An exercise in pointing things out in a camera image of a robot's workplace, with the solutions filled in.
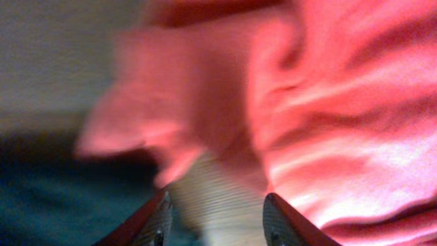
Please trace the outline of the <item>dark green shorts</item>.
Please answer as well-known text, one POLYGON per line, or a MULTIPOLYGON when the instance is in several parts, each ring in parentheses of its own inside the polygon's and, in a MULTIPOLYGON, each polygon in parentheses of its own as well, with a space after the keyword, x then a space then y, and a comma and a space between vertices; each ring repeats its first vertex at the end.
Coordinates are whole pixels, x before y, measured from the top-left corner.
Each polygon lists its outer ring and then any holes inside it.
POLYGON ((156 192, 143 152, 82 162, 71 133, 1 138, 1 244, 92 245, 156 192))

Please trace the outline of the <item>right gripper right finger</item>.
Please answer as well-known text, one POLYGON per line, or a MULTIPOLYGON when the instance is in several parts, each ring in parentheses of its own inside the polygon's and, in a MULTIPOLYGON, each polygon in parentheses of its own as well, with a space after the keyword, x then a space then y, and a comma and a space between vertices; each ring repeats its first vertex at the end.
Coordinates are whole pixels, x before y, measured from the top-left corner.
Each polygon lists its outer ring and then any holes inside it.
POLYGON ((341 246, 276 193, 265 197, 262 224, 267 246, 341 246))

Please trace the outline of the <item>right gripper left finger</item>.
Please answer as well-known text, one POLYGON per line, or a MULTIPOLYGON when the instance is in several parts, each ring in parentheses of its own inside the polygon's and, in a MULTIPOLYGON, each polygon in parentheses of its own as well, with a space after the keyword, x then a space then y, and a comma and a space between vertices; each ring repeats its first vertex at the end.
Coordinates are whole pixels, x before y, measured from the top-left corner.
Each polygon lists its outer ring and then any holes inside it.
POLYGON ((161 189, 93 246, 169 246, 172 211, 169 192, 161 189))

